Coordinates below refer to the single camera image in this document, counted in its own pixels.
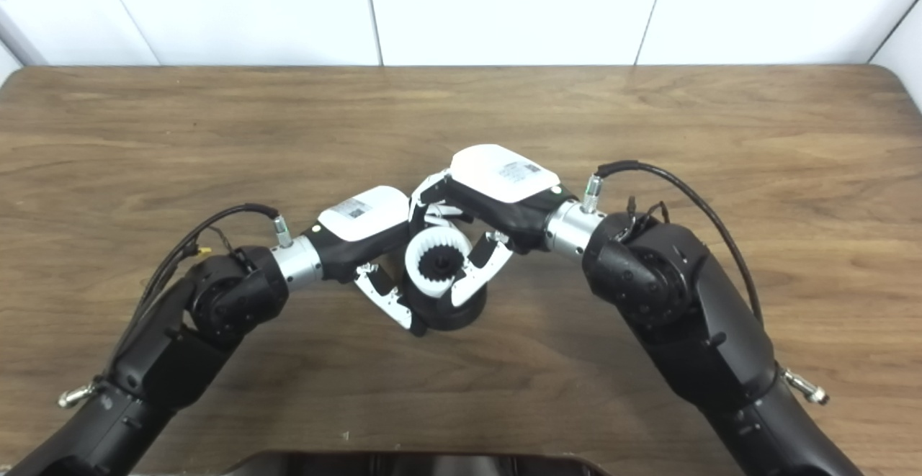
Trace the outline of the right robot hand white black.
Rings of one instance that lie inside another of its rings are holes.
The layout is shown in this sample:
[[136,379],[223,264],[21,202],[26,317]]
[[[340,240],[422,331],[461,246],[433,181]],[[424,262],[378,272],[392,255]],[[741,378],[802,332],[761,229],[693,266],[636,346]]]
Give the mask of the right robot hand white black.
[[440,310],[454,310],[513,255],[549,251],[580,260],[600,219],[553,171],[500,145],[472,145],[412,193],[406,272]]

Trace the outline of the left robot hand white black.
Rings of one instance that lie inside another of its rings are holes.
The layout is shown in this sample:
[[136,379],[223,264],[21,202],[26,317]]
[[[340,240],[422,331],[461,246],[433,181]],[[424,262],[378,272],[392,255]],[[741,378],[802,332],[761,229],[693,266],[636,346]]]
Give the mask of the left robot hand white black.
[[424,337],[428,326],[406,302],[380,257],[409,242],[409,199],[399,189],[378,185],[326,208],[303,236],[316,250],[322,280],[354,284],[402,329]]

